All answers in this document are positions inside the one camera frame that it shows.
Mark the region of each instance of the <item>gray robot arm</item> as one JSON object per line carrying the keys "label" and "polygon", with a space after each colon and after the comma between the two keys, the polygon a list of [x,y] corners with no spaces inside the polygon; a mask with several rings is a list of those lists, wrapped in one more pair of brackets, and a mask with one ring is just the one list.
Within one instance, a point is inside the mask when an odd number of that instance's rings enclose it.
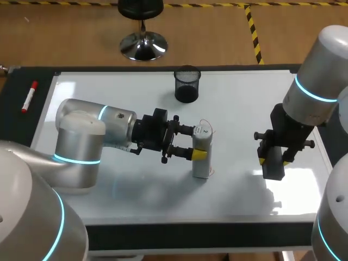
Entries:
{"label": "gray robot arm", "polygon": [[[306,138],[330,118],[347,86],[348,27],[328,26],[320,32],[283,103],[272,111],[273,129],[255,133],[255,139],[262,139],[258,156],[264,178],[282,179],[283,165],[306,145],[314,146]],[[340,119],[347,131],[345,107],[340,105]],[[283,155],[280,147],[288,148]],[[347,169],[348,154],[331,172],[314,221],[312,245],[318,261],[348,260]]]}
{"label": "gray robot arm", "polygon": [[[139,120],[133,111],[67,99],[60,105],[55,123],[58,138],[54,155],[9,141],[0,141],[0,148],[22,158],[33,172],[61,192],[88,192],[95,185],[106,146],[136,155],[142,149],[158,151],[162,163],[172,156],[194,160],[194,176],[209,176],[211,129],[180,125],[178,116],[168,121],[166,110],[156,109],[152,116],[144,115]],[[178,133],[192,136],[194,148],[173,146]],[[138,148],[129,148],[132,143]]]}

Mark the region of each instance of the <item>yellow and black tape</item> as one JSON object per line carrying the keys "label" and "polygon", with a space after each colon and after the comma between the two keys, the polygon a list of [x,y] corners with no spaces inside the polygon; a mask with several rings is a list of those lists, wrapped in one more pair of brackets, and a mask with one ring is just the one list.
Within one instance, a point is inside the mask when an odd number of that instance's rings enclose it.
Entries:
{"label": "yellow and black tape", "polygon": [[248,19],[248,24],[249,24],[249,28],[250,28],[250,32],[251,32],[252,41],[253,41],[253,44],[254,44],[254,52],[255,52],[257,63],[258,64],[265,64],[263,62],[263,59],[262,59],[262,56],[261,56],[259,39],[257,37],[254,20],[253,20],[253,18],[251,16],[250,6],[245,6],[244,9],[245,9],[246,18]]}
{"label": "yellow and black tape", "polygon": [[[0,4],[33,4],[33,5],[79,5],[79,6],[97,6],[97,7],[116,7],[117,3],[94,3],[94,2],[28,2],[28,1],[0,1]],[[192,8],[192,7],[249,7],[249,6],[261,6],[261,7],[271,7],[271,6],[320,6],[320,7],[331,7],[331,6],[341,6],[348,7],[348,3],[323,3],[323,2],[308,2],[308,3],[216,3],[216,4],[165,4],[165,7],[180,7],[180,8]]]}

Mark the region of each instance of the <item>red marker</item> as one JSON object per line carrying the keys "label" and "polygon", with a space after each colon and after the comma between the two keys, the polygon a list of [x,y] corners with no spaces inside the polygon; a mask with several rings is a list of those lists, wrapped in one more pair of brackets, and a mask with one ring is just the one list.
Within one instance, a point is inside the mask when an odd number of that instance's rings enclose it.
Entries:
{"label": "red marker", "polygon": [[33,81],[32,86],[30,87],[29,93],[27,95],[26,101],[23,104],[22,113],[26,113],[27,112],[28,107],[30,105],[30,101],[32,100],[34,92],[35,92],[37,87],[38,87],[38,82],[37,81]]}

